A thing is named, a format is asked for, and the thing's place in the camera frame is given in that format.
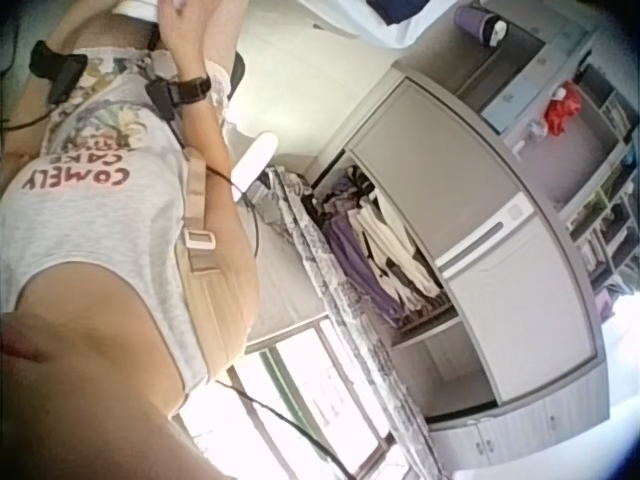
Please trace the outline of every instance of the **bookshelf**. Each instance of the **bookshelf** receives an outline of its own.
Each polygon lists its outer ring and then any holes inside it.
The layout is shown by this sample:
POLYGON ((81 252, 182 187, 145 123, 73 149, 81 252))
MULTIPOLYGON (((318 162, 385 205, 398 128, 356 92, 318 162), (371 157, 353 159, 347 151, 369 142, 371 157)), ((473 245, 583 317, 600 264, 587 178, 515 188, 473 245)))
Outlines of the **bookshelf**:
POLYGON ((588 112, 584 118, 594 133, 591 141, 598 143, 600 155, 605 159, 582 187, 559 205, 558 213, 582 256, 591 287, 597 294, 614 276, 624 281, 629 272, 638 272, 640 174, 637 145, 632 137, 637 134, 640 119, 637 111, 593 66, 586 65, 575 75, 574 82, 588 112))

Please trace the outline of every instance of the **window frame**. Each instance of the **window frame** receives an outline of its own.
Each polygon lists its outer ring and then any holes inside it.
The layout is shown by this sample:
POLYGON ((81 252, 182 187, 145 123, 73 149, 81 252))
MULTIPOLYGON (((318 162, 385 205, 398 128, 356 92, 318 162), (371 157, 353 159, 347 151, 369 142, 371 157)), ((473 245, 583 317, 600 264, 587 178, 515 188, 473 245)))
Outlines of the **window frame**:
MULTIPOLYGON (((323 351, 327 354, 329 360, 331 361, 331 365, 336 370, 338 378, 346 388, 349 398, 351 398, 351 400, 354 402, 358 413, 360 413, 362 419, 365 422, 365 425, 376 439, 376 448, 369 454, 369 456, 356 469, 356 471, 352 472, 357 480, 364 480, 382 464, 387 453, 389 452, 391 447, 395 445, 396 442, 391 432, 389 432, 385 437, 382 437, 378 432, 373 419, 367 413, 367 410, 355 389, 353 381, 342 366, 340 359, 338 358, 338 355, 331 345, 329 338, 322 329, 321 323, 324 321, 330 321, 327 315, 321 315, 309 321, 299 323, 284 332, 276 334, 267 339, 254 342, 248 345, 245 356, 253 354, 260 355, 265 368, 267 369, 269 376, 271 377, 271 381, 274 383, 274 386, 278 389, 283 401, 287 405, 289 415, 294 419, 294 421, 296 421, 296 423, 299 423, 301 426, 303 426, 305 430, 312 434, 318 441, 323 443, 329 450, 335 453, 333 447, 331 446, 331 443, 327 440, 318 421, 311 413, 306 400, 300 393, 298 386, 293 380, 293 377, 291 376, 287 366, 284 363, 284 360, 282 359, 282 356, 280 355, 280 352, 277 349, 278 344, 284 342, 287 339, 293 338, 299 334, 307 332, 308 330, 314 331, 323 347, 323 351)), ((231 366, 227 370, 227 375, 233 387, 246 392, 242 379, 240 378, 240 375, 238 374, 238 371, 234 366, 231 366)), ((262 437, 265 445, 273 455, 276 462, 282 468, 284 473, 291 480, 298 480, 299 477, 295 473, 295 470, 287 461, 284 453, 278 448, 276 441, 269 433, 266 425, 260 418, 256 405, 241 397, 240 401, 242 402, 242 405, 254 428, 262 437)), ((329 461, 329 459, 326 458, 326 456, 321 452, 317 451, 316 449, 314 449, 314 451, 318 454, 320 459, 322 459, 323 461, 329 461)))

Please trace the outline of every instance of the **skin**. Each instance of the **skin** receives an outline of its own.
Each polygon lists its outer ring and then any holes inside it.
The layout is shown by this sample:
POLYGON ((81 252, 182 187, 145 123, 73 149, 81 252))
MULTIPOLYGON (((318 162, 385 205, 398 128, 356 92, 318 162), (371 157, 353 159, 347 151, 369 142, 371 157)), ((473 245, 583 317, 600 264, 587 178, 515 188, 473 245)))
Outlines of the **skin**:
MULTIPOLYGON (((113 24, 107 12, 115 3, 79 0, 47 43, 59 52, 99 46, 88 44, 96 36, 87 32, 113 24)), ((177 12, 171 0, 159 2, 161 35, 179 78, 206 75, 205 56, 230 69, 246 0, 187 3, 177 12)), ((118 17, 119 28, 140 28, 130 20, 118 17)), ((49 88, 31 77, 10 124, 41 115, 49 88)), ((181 113, 186 144, 230 176, 214 108, 199 102, 181 113)), ((0 193, 37 157, 44 129, 7 135, 0 193)), ((231 187, 209 176, 206 188, 205 225, 251 325, 259 303, 251 245, 231 187)), ((3 469, 9 462, 23 474, 16 478, 223 478, 168 421, 183 401, 180 376, 146 306, 114 273, 81 263, 40 272, 2 325, 3 469)))

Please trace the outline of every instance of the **bed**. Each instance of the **bed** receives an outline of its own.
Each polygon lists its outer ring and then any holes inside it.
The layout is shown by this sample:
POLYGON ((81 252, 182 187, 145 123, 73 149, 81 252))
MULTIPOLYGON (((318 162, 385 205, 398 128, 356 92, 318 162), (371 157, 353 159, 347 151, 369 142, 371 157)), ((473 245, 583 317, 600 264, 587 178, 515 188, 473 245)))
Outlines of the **bed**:
POLYGON ((415 17, 387 26, 366 0, 298 0, 309 10, 344 32, 386 48, 406 48, 457 0, 431 0, 415 17))

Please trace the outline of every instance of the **person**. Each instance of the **person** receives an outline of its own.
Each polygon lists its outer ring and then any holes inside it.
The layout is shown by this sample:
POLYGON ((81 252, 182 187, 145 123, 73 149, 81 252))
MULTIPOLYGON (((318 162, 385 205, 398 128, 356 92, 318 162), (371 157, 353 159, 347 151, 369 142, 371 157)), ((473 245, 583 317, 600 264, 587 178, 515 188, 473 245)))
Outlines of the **person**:
MULTIPOLYGON (((3 461, 25 478, 217 478, 169 421, 207 365, 174 254, 186 160, 145 85, 211 79, 208 99, 179 108, 180 133, 222 175, 207 174, 205 226, 250 326, 256 264, 220 128, 248 0, 160 0, 154 52, 149 25, 116 3, 71 7, 47 46, 86 54, 87 69, 46 122, 4 142, 3 461)), ((50 89, 30 76, 9 126, 41 116, 50 89)))

